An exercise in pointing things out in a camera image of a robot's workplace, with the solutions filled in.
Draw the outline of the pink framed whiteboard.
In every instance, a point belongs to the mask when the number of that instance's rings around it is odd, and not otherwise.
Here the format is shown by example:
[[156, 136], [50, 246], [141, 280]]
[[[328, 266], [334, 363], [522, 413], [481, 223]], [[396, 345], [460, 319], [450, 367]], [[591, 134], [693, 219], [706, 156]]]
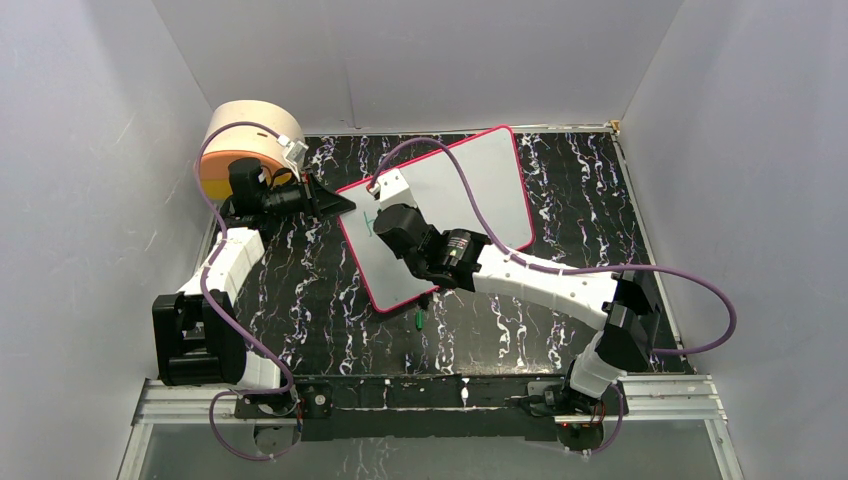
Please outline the pink framed whiteboard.
[[[441, 231], [481, 233], [484, 227], [475, 215], [480, 212], [508, 247], [529, 247], [535, 240], [532, 209], [512, 130], [498, 126], [449, 148], [455, 162], [435, 146], [415, 143], [389, 164], [403, 174], [424, 219]], [[436, 287], [414, 278], [374, 233], [378, 203], [367, 184], [359, 180], [339, 189], [356, 205], [339, 221], [372, 306], [388, 313]]]

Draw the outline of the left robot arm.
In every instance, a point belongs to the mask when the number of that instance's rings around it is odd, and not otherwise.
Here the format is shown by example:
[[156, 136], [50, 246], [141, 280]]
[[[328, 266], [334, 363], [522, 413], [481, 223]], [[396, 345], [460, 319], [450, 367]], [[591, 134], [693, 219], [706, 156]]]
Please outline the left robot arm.
[[234, 306], [266, 244], [289, 218], [326, 220], [356, 205], [311, 172], [279, 185], [257, 158], [227, 167], [231, 192], [218, 206], [220, 230], [211, 252], [177, 292], [158, 296], [152, 320], [160, 380], [169, 386], [228, 385], [260, 392], [275, 416], [294, 411], [299, 391], [290, 370], [240, 325]]

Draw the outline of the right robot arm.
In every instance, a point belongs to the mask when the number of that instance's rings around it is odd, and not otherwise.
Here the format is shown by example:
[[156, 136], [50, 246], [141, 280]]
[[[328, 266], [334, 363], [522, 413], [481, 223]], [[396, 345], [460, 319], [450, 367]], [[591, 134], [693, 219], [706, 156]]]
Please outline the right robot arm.
[[517, 400], [533, 416], [589, 415], [609, 386], [650, 365], [661, 308], [644, 285], [642, 272], [581, 273], [516, 251], [503, 252], [481, 233], [438, 231], [407, 205], [381, 210], [373, 228], [419, 280], [442, 289], [510, 296], [594, 330], [561, 386], [547, 386]]

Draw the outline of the green marker cap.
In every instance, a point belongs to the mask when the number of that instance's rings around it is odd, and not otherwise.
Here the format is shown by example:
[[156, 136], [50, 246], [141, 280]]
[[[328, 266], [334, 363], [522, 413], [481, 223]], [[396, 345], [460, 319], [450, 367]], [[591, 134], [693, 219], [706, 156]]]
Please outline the green marker cap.
[[417, 331], [424, 329], [424, 323], [427, 318], [427, 312], [424, 309], [419, 309], [415, 315], [415, 327]]

